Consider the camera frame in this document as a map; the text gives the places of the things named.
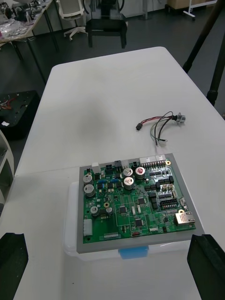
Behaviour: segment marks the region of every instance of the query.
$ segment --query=cardboard box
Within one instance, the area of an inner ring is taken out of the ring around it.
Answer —
[[[192,5],[206,2],[205,0],[192,0]],[[167,0],[167,4],[174,9],[189,7],[189,0]]]

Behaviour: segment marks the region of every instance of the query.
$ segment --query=blue tape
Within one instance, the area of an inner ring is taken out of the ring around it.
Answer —
[[[118,251],[122,259],[131,259],[146,257],[148,255],[148,249],[148,246],[143,246],[136,248],[120,249]]]

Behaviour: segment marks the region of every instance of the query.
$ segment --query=gray floor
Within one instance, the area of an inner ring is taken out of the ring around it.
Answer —
[[[182,66],[187,60],[212,8],[195,12],[196,21],[184,15],[165,14],[157,11],[151,19],[140,21],[137,17],[130,18],[127,31],[127,47],[122,49],[118,37],[94,37],[94,47],[88,47],[87,36],[78,34],[72,42],[63,38],[61,32],[56,33],[60,52],[56,53],[49,36],[39,36],[32,42],[41,68],[49,76],[51,68],[57,64],[83,60],[87,58],[109,55],[114,53],[138,50],[148,47],[163,46]],[[200,50],[189,76],[206,95],[209,90],[218,52],[221,46],[225,23],[225,11],[217,20]],[[5,45],[0,51],[0,92],[9,93],[24,90],[36,90],[41,96],[44,84],[37,71],[33,58],[26,43],[19,44],[25,62],[20,62],[11,45]],[[219,96],[215,108],[220,114],[225,112],[225,74],[223,75]],[[17,167],[26,139],[11,141],[10,146]]]

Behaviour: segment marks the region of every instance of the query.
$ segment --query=tripod leg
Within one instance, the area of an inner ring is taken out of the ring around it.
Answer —
[[[220,47],[217,64],[216,64],[215,71],[213,74],[210,90],[207,93],[207,99],[213,106],[215,105],[215,101],[218,96],[218,88],[219,88],[220,80],[223,75],[224,67],[225,67],[225,34],[224,34],[223,41],[222,41],[222,44]]]
[[[224,4],[225,4],[224,0],[217,0],[215,6],[213,8],[213,11],[211,12],[211,15],[210,15],[208,21],[206,22],[189,58],[187,59],[186,63],[183,66],[183,69],[186,73],[190,70],[194,59],[196,58],[199,50],[201,49],[207,35],[210,33],[210,30],[212,29],[215,21],[217,20],[221,10],[224,7]]]

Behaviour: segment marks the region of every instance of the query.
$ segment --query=table leg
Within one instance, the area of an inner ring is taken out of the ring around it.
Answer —
[[[41,70],[41,68],[40,68],[40,66],[39,66],[38,60],[37,60],[37,58],[36,58],[36,56],[35,56],[35,54],[34,54],[34,51],[33,51],[32,47],[31,47],[31,44],[30,44],[30,41],[29,41],[28,38],[27,38],[27,45],[28,45],[28,47],[29,47],[29,49],[30,49],[30,52],[31,52],[33,58],[34,58],[34,61],[35,61],[35,63],[36,63],[36,66],[37,66],[37,68],[38,68],[38,70],[39,70],[39,73],[40,73],[40,75],[41,75],[41,78],[42,78],[42,80],[44,81],[44,83],[46,84],[46,80],[45,80],[44,74],[42,73],[42,70]]]
[[[47,25],[48,25],[49,32],[50,32],[51,37],[52,37],[52,41],[53,41],[54,46],[55,46],[55,50],[56,50],[56,52],[59,52],[59,46],[58,46],[56,38],[54,36],[52,24],[51,24],[51,22],[49,20],[48,13],[47,13],[46,10],[44,11],[44,16],[45,16],[45,19],[46,19],[46,22],[47,22]]]
[[[61,20],[60,14],[59,14],[59,10],[58,10],[58,8],[57,8],[56,0],[53,0],[53,2],[54,2],[54,6],[55,6],[55,9],[56,9],[56,12],[57,12],[57,16],[58,16],[58,18],[59,18],[59,22],[60,22],[61,29],[62,29],[62,31],[63,31],[62,20]]]
[[[12,44],[12,46],[13,46],[14,50],[16,51],[16,54],[18,55],[18,57],[19,57],[19,60],[22,60],[22,61],[23,61],[22,54],[21,54],[21,52],[20,52],[19,48],[17,47],[17,44],[16,44],[16,42],[11,42],[11,44]]]

